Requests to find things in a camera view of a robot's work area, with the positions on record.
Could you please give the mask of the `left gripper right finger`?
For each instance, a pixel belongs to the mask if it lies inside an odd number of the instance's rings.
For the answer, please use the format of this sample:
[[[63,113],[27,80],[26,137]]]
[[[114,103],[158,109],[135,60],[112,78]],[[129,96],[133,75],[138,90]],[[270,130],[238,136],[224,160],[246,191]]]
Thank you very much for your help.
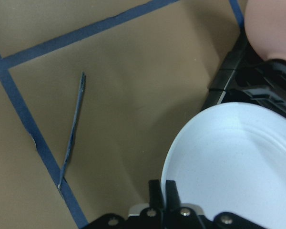
[[[167,180],[165,183],[166,212],[165,222],[167,229],[180,229],[179,219],[181,216],[181,201],[179,198],[176,182]]]

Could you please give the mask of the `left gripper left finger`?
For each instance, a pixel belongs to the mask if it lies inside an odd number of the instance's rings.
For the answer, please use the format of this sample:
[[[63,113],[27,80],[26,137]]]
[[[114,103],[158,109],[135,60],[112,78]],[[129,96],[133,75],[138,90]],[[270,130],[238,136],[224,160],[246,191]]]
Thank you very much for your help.
[[[148,220],[152,229],[164,229],[164,200],[160,181],[150,180]]]

